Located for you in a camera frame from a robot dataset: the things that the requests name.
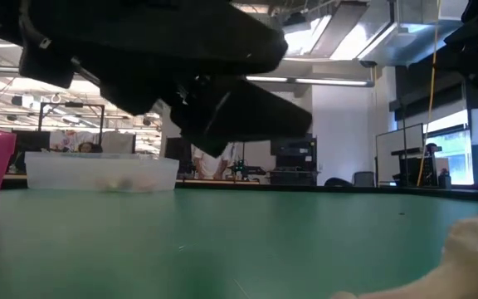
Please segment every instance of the white wall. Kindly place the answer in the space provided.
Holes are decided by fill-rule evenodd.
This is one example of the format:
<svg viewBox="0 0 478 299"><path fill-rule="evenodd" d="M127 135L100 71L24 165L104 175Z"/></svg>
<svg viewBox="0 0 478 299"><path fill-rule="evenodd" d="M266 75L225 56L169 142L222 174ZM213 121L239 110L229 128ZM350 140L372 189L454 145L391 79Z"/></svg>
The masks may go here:
<svg viewBox="0 0 478 299"><path fill-rule="evenodd" d="M375 137L398 129L394 113L389 111L388 106L394 100L396 100L396 68L386 66L373 88L372 105L368 113L372 169L375 169L374 159L377 153Z"/></svg>
<svg viewBox="0 0 478 299"><path fill-rule="evenodd" d="M312 91L318 184L333 177L351 181L354 173L373 170L368 130L372 89L313 86Z"/></svg>

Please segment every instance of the yellow cable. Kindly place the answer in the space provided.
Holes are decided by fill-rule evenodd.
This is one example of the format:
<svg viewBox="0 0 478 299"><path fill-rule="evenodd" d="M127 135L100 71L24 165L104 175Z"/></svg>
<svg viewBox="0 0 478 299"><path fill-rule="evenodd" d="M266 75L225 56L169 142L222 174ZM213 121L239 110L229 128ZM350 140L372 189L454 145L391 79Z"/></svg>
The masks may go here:
<svg viewBox="0 0 478 299"><path fill-rule="evenodd" d="M439 17L440 8L441 8L441 0L438 0L437 22L435 24L435 48L434 48L434 52L432 53L431 95L429 96L429 117L427 119L427 130L425 132L425 138L423 139L423 151L422 151L422 159L420 160L420 173L418 174L417 187L420 187L420 183L422 182L423 160L425 159L425 153L427 152L427 136L429 134L429 124L431 123L432 102L435 98L435 77L437 74L435 64L437 63L438 21L440 21L440 17Z"/></svg>
<svg viewBox="0 0 478 299"><path fill-rule="evenodd" d="M378 129L378 66L373 66L373 131L375 132ZM378 143L377 141L375 142L375 154L377 158L377 152L378 152Z"/></svg>

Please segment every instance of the black equipment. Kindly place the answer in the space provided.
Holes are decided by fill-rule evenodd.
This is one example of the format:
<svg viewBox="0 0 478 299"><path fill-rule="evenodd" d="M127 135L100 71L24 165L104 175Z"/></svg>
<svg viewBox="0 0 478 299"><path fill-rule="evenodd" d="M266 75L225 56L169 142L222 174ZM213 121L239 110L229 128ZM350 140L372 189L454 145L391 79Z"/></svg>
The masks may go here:
<svg viewBox="0 0 478 299"><path fill-rule="evenodd" d="M427 146L425 156L423 158L423 171L422 171L422 182L421 187L438 187L438 173L437 173L437 162L435 160L434 153L441 151L441 147L437 146ZM394 181L398 187L416 187L418 182L418 175L420 174L420 165L422 162L421 158L409 158L405 157L405 154L415 154L421 156L423 148L412 148L407 149L407 151L397 150L391 153L392 156L397 156L399 158L399 170L400 174L393 176Z"/></svg>
<svg viewBox="0 0 478 299"><path fill-rule="evenodd" d="M272 140L271 154L276 168L270 172L271 184L316 186L316 138Z"/></svg>
<svg viewBox="0 0 478 299"><path fill-rule="evenodd" d="M167 138L165 144L165 158L180 161L178 175L185 178L185 174L194 174L191 144L184 138Z"/></svg>
<svg viewBox="0 0 478 299"><path fill-rule="evenodd" d="M67 88L76 72L133 115L163 100L213 156L232 141L301 137L312 121L246 80L274 71L287 44L228 1L0 0L0 38L23 47L21 76Z"/></svg>
<svg viewBox="0 0 478 299"><path fill-rule="evenodd" d="M458 71L478 88L478 0L468 2L462 22L437 53L437 68Z"/></svg>
<svg viewBox="0 0 478 299"><path fill-rule="evenodd" d="M13 174L25 174L26 152L41 152L42 149L49 149L51 132L12 130L16 134L16 147L8 162L7 171Z"/></svg>
<svg viewBox="0 0 478 299"><path fill-rule="evenodd" d="M234 175L237 173L241 174L241 180L249 180L249 175L265 175L266 171L259 166L247 166L245 165L245 160L238 160L233 163L232 166L228 167Z"/></svg>

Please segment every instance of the green table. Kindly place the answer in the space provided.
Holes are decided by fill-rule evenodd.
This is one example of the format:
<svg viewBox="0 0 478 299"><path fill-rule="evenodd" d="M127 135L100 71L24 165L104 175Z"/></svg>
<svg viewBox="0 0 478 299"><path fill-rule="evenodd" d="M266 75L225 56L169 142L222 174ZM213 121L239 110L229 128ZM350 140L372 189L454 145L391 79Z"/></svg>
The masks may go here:
<svg viewBox="0 0 478 299"><path fill-rule="evenodd" d="M178 189L0 194L0 298L329 298L414 280L478 203Z"/></svg>

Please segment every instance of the black chair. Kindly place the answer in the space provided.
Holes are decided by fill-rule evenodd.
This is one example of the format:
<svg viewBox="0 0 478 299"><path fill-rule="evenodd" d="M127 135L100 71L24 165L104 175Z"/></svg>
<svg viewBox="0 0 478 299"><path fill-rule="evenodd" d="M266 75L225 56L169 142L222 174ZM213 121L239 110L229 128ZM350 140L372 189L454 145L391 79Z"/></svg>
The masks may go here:
<svg viewBox="0 0 478 299"><path fill-rule="evenodd" d="M375 173L360 171L354 174L354 187L375 187Z"/></svg>
<svg viewBox="0 0 478 299"><path fill-rule="evenodd" d="M339 179L339 178L331 178L325 181L324 187L353 187L354 185L350 182Z"/></svg>

